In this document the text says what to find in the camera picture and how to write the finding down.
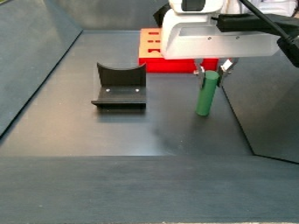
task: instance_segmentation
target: green cylinder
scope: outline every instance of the green cylinder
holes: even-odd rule
[[[219,74],[214,71],[206,71],[203,87],[199,93],[196,113],[200,116],[207,116],[211,112],[211,103],[215,95],[215,90],[219,82]]]

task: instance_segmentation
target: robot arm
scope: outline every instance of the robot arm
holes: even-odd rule
[[[299,67],[299,19],[291,18],[295,0],[170,0],[170,5],[162,41],[167,59],[270,56],[279,49],[279,35],[278,44]],[[283,37],[276,27],[250,13],[251,6],[274,14],[274,26],[283,30]]]

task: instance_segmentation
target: gray floor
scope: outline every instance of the gray floor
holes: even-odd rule
[[[227,98],[196,116],[191,74],[148,74],[144,113],[100,113],[96,62],[138,31],[84,32],[0,143],[0,222],[298,222],[299,166],[252,156]]]
[[[139,32],[86,32],[8,131],[0,156],[251,155],[218,89],[210,117],[195,114],[192,74],[148,74],[144,113],[104,113],[96,63],[135,67]]]

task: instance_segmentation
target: black bracket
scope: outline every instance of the black bracket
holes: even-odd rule
[[[158,24],[159,27],[163,27],[163,23],[164,23],[164,14],[166,12],[171,9],[171,5],[167,3],[160,9],[159,11],[154,14],[154,20]]]
[[[102,88],[91,103],[102,109],[146,109],[146,64],[114,69],[98,63]]]
[[[267,17],[282,27],[287,34],[299,33],[299,19],[276,14],[266,14]],[[252,14],[219,15],[218,27],[222,32],[264,32],[279,36],[276,30]]]

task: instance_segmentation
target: red block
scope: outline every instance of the red block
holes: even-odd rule
[[[148,73],[186,73],[196,70],[194,59],[164,59],[160,53],[162,29],[142,29],[139,45],[139,65],[146,63]],[[219,59],[204,59],[202,65],[206,70],[218,69]]]

